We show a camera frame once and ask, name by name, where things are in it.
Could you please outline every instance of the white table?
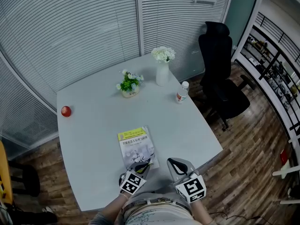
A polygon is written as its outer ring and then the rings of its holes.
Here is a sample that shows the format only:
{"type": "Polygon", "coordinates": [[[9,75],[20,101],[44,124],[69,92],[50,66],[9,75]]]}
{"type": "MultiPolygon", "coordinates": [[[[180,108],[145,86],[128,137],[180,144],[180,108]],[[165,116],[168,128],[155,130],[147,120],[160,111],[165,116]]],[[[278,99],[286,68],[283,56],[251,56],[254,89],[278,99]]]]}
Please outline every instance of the white table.
{"type": "Polygon", "coordinates": [[[64,105],[72,115],[58,112],[60,144],[67,175],[82,211],[106,206],[119,193],[119,175],[125,167],[117,139],[120,132],[147,125],[160,168],[147,176],[142,191],[153,191],[171,181],[168,158],[189,160],[199,167],[221,150],[205,119],[188,97],[179,105],[179,82],[170,73],[169,83],[155,83],[156,62],[145,55],[106,68],[60,90],[58,111],[64,105]],[[122,71],[143,75],[145,86],[132,98],[116,89],[122,71]]]}

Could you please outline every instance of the chair armrest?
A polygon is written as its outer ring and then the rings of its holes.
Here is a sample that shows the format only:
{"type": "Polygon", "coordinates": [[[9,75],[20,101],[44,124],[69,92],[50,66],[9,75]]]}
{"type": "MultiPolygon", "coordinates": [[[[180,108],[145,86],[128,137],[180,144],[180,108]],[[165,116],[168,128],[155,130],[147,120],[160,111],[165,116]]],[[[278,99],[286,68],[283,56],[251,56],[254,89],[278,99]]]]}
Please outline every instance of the chair armrest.
{"type": "Polygon", "coordinates": [[[242,90],[247,84],[253,90],[255,89],[255,84],[248,77],[243,74],[240,77],[243,79],[243,82],[238,86],[240,90],[242,90]]]}
{"type": "Polygon", "coordinates": [[[223,102],[228,101],[228,98],[226,97],[225,93],[219,88],[218,85],[212,84],[211,89],[215,92],[217,97],[221,99],[223,102]]]}

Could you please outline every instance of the red object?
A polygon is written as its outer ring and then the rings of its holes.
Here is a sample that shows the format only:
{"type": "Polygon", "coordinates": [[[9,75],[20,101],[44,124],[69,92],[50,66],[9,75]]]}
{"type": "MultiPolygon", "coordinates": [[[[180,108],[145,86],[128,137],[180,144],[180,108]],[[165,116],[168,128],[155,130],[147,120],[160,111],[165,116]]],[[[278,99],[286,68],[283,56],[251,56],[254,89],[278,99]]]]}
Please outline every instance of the red object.
{"type": "Polygon", "coordinates": [[[71,115],[71,108],[68,106],[62,107],[61,115],[63,115],[64,117],[69,117],[71,115]]]}
{"type": "Polygon", "coordinates": [[[282,164],[282,166],[283,166],[284,164],[286,164],[286,162],[287,162],[287,154],[286,154],[285,149],[282,150],[282,152],[281,152],[281,154],[280,154],[280,159],[281,159],[281,164],[282,164]]]}

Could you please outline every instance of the potted plant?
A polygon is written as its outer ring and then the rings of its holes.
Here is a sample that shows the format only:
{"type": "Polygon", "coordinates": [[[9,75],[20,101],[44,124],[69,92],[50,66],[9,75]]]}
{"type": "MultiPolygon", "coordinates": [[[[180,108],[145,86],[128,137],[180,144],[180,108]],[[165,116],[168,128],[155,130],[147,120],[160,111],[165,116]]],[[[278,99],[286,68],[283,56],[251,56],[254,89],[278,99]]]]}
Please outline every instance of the potted plant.
{"type": "Polygon", "coordinates": [[[137,76],[128,72],[126,69],[122,71],[124,80],[116,85],[118,90],[122,91],[122,95],[126,98],[131,98],[140,91],[139,85],[144,80],[143,75],[137,76]]]}
{"type": "Polygon", "coordinates": [[[169,81],[169,62],[175,58],[175,51],[170,47],[157,47],[152,50],[153,57],[158,61],[156,83],[165,86],[169,81]]]}

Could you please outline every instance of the small green plant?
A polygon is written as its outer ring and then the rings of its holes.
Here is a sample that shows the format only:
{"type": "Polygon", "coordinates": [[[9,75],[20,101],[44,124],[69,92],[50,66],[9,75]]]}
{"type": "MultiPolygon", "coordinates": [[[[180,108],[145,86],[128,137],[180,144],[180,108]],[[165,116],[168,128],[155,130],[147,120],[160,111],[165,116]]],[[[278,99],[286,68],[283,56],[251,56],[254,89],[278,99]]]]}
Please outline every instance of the small green plant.
{"type": "Polygon", "coordinates": [[[137,76],[128,72],[126,69],[122,71],[124,80],[116,85],[118,90],[122,91],[134,91],[136,87],[144,80],[143,75],[137,76]]]}

